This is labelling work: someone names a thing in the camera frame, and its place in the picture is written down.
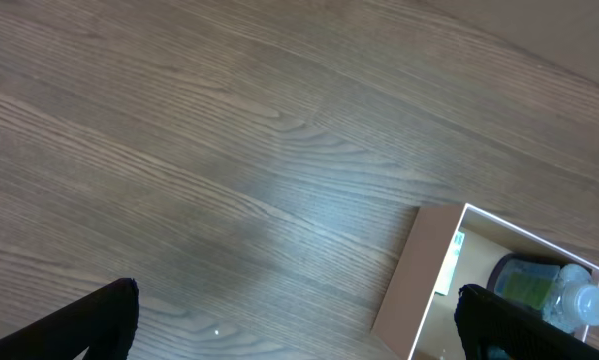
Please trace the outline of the green white soap packet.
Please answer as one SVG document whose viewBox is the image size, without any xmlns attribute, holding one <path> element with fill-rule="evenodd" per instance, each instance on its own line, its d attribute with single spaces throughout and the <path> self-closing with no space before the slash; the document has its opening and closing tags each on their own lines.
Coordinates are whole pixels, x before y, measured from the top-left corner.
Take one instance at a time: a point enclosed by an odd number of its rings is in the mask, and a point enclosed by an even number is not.
<svg viewBox="0 0 599 360">
<path fill-rule="evenodd" d="M 434 292 L 441 296 L 447 296 L 458 264 L 465 234 L 456 231 L 445 254 L 442 266 L 436 279 Z"/>
</svg>

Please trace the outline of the clear pump bottle dark liquid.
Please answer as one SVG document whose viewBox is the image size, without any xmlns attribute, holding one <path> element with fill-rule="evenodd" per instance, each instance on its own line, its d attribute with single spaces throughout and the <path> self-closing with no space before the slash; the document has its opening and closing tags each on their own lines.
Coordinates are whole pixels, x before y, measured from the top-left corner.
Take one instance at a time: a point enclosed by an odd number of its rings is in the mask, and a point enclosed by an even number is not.
<svg viewBox="0 0 599 360">
<path fill-rule="evenodd" d="M 599 287 L 579 264 L 508 254 L 487 289 L 568 334 L 599 326 Z"/>
</svg>

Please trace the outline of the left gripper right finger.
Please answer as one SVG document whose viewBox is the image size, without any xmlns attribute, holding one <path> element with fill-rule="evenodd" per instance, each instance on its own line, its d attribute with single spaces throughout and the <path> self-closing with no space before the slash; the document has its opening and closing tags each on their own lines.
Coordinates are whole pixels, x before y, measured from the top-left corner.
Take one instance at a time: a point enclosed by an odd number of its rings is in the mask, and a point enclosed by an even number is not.
<svg viewBox="0 0 599 360">
<path fill-rule="evenodd" d="M 460 288 L 454 313 L 467 360 L 599 360 L 599 350 L 487 289 Z"/>
</svg>

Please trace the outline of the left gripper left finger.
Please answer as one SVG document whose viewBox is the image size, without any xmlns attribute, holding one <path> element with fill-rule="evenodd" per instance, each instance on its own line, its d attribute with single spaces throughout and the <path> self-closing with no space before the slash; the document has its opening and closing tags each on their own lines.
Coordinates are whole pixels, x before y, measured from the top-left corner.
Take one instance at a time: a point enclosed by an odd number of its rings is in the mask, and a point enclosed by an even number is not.
<svg viewBox="0 0 599 360">
<path fill-rule="evenodd" d="M 138 285 L 120 278 L 0 339 L 0 360 L 126 360 L 138 318 Z"/>
</svg>

